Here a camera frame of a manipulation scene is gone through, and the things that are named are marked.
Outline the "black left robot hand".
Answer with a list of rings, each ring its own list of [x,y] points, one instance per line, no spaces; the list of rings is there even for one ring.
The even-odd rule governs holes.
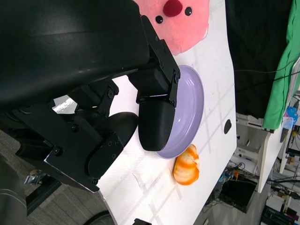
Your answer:
[[[17,156],[91,192],[134,132],[170,137],[180,70],[132,0],[3,0],[0,128]]]

